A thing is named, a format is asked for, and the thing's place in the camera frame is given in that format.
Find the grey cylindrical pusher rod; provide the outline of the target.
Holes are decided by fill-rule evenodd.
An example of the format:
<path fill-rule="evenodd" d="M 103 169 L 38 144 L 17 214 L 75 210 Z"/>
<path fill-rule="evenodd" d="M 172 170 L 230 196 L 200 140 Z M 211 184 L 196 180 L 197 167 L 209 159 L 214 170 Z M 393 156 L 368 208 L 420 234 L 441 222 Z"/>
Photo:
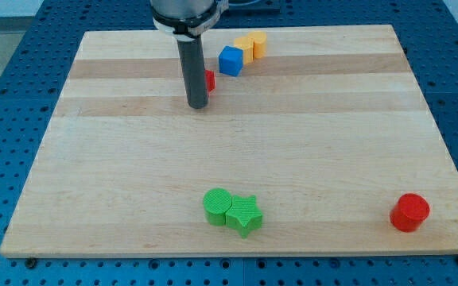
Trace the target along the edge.
<path fill-rule="evenodd" d="M 202 109 L 208 104 L 207 80 L 201 37 L 178 41 L 178 52 L 188 105 Z"/>

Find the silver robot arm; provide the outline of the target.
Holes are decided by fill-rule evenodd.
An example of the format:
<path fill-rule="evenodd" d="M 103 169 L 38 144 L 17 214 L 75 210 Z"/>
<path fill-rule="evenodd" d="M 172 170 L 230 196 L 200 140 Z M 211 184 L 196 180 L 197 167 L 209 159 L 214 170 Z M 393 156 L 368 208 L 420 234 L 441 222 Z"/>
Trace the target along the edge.
<path fill-rule="evenodd" d="M 188 105 L 202 109 L 208 104 L 202 34 L 229 8 L 228 0 L 152 0 L 155 27 L 177 41 Z"/>

